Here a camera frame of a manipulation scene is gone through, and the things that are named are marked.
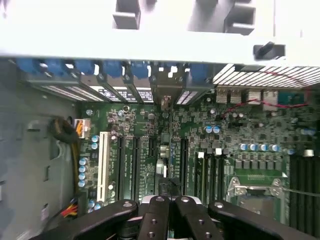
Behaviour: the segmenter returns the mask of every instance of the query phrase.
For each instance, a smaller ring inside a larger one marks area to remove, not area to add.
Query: black expansion slot
[[[121,200],[124,198],[125,188],[125,150],[126,143],[124,137],[118,137],[117,140],[117,152],[115,162],[115,174],[116,174],[116,188],[115,188],[115,200]]]
[[[290,189],[298,190],[298,159],[295,156],[290,157]],[[290,227],[298,228],[298,194],[295,192],[290,192]]]
[[[187,195],[187,173],[188,173],[188,145],[187,139],[180,142],[180,183],[182,195]]]
[[[209,182],[209,203],[216,200],[216,179],[217,179],[217,160],[215,155],[210,154],[210,182]]]
[[[224,199],[224,176],[225,176],[225,158],[220,156],[218,158],[218,183],[217,183],[217,200]]]
[[[134,200],[135,202],[138,202],[139,200],[140,156],[141,156],[140,137],[134,137],[133,148],[132,148],[131,199]]]

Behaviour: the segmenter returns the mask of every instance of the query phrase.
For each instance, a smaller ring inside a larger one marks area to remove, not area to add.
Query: pcie slot
[[[139,200],[140,156],[141,156],[140,137],[134,137],[133,138],[133,149],[132,149],[131,199],[134,200],[135,202],[138,202],[138,200]]]
[[[188,140],[181,139],[180,142],[180,183],[182,195],[187,195],[187,173],[188,173]]]
[[[213,154],[210,155],[210,163],[209,203],[216,199],[217,160]]]
[[[110,158],[110,132],[100,132],[99,156],[98,156],[98,183],[96,200],[105,202],[108,196],[108,170]]]
[[[124,137],[119,137],[117,141],[117,152],[116,152],[116,183],[115,188],[115,200],[121,200],[124,198],[125,188],[125,149],[126,143]]]
[[[225,175],[225,159],[219,157],[218,159],[218,184],[217,184],[217,200],[224,199],[224,175]]]

